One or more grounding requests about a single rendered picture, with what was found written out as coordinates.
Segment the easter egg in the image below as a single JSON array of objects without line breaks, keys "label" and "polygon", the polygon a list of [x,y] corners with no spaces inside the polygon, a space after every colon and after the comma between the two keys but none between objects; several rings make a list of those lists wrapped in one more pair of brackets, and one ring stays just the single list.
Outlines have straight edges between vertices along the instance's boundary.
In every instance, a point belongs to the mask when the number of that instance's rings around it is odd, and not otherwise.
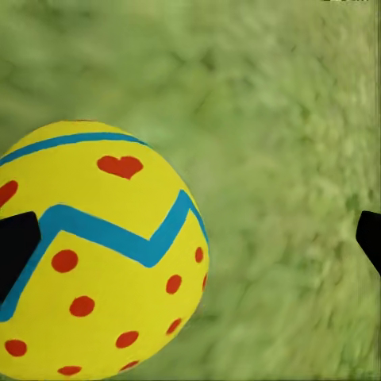
[{"label": "easter egg", "polygon": [[41,241],[0,306],[0,373],[99,381],[172,341],[210,266],[203,216],[170,164],[112,125],[63,121],[0,156],[0,220]]}]

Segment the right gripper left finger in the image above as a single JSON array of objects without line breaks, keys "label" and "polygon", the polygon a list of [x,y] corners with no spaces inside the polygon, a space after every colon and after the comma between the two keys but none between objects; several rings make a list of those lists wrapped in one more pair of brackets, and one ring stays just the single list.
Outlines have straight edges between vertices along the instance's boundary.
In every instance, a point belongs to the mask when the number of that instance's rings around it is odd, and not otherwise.
[{"label": "right gripper left finger", "polygon": [[34,212],[0,220],[0,306],[41,241]]}]

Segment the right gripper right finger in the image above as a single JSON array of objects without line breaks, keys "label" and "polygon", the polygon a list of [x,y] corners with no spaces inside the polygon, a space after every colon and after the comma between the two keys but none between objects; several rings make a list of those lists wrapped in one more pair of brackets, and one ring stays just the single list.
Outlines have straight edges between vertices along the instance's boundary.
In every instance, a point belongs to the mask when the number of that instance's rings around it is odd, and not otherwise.
[{"label": "right gripper right finger", "polygon": [[381,275],[381,214],[371,211],[361,214],[356,240]]}]

